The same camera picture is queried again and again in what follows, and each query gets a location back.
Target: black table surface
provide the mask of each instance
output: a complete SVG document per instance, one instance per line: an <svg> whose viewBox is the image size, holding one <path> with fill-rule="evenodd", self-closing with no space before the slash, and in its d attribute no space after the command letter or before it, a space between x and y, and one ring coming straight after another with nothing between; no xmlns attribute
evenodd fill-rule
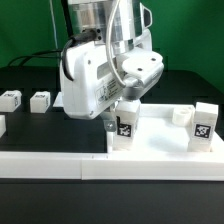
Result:
<svg viewBox="0 0 224 224"><path fill-rule="evenodd" d="M20 90L22 105L6 115L0 150L104 152L100 118L69 119L61 109L31 114L36 91L60 91L57 68L0 69L0 94ZM224 136L224 95L199 75L165 71L142 103L219 105L216 132ZM0 180L0 223L41 224L223 224L224 183L200 181Z"/></svg>

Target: small white box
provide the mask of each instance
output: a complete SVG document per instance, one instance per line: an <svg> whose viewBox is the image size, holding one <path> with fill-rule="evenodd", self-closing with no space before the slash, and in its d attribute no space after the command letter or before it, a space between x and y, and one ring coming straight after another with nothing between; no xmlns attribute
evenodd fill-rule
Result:
<svg viewBox="0 0 224 224"><path fill-rule="evenodd" d="M21 92L6 91L0 96L0 112L14 112L21 104Z"/></svg>
<svg viewBox="0 0 224 224"><path fill-rule="evenodd" d="M36 92L30 99L31 113L45 113L51 104L50 92Z"/></svg>
<svg viewBox="0 0 224 224"><path fill-rule="evenodd" d="M218 118L218 105L197 103L194 114L189 152L209 152Z"/></svg>
<svg viewBox="0 0 224 224"><path fill-rule="evenodd" d="M0 115L0 138L6 131L6 126L5 126L5 116Z"/></svg>

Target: green wall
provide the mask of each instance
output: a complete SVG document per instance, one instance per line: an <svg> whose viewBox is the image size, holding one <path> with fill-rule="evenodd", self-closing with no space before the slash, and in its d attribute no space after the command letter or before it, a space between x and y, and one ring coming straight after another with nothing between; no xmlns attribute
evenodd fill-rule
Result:
<svg viewBox="0 0 224 224"><path fill-rule="evenodd" d="M66 30L60 0L53 3L63 47ZM152 10L153 48L163 55L166 68L197 72L224 92L224 1L143 3ZM55 48L48 0L2 0L0 12L0 67L13 57ZM31 64L49 63L35 59Z"/></svg>

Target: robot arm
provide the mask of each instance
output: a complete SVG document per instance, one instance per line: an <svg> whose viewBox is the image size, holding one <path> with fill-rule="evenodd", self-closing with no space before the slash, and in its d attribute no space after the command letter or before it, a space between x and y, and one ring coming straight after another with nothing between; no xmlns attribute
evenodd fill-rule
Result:
<svg viewBox="0 0 224 224"><path fill-rule="evenodd" d="M121 97L130 101L143 96L163 71L162 57L152 51L147 29L150 11L139 0L68 3L80 32L95 36L66 51L71 79L60 68L65 112L72 118L93 119Z"/></svg>

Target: white tray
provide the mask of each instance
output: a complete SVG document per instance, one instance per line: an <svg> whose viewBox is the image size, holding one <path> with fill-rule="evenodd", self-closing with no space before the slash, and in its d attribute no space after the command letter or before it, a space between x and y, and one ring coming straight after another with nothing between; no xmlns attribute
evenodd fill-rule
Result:
<svg viewBox="0 0 224 224"><path fill-rule="evenodd" d="M224 142L215 133L213 152L187 152L190 129L171 123L175 106L142 105L133 144L114 151L108 134L110 153L0 152L0 178L223 181Z"/></svg>

